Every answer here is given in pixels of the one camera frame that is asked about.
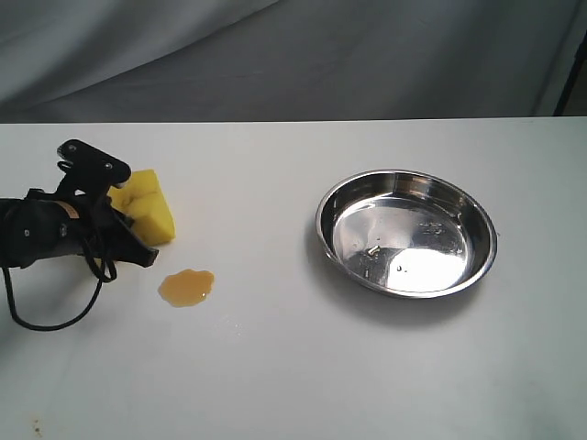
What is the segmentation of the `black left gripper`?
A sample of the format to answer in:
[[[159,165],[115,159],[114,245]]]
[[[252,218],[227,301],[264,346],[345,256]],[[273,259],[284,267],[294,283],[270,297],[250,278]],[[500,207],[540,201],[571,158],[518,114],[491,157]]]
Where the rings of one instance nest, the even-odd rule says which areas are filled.
[[[107,206],[107,189],[31,189],[23,199],[1,200],[1,265],[24,269],[38,260],[80,255],[93,265],[152,266],[159,250],[132,230],[135,221]]]

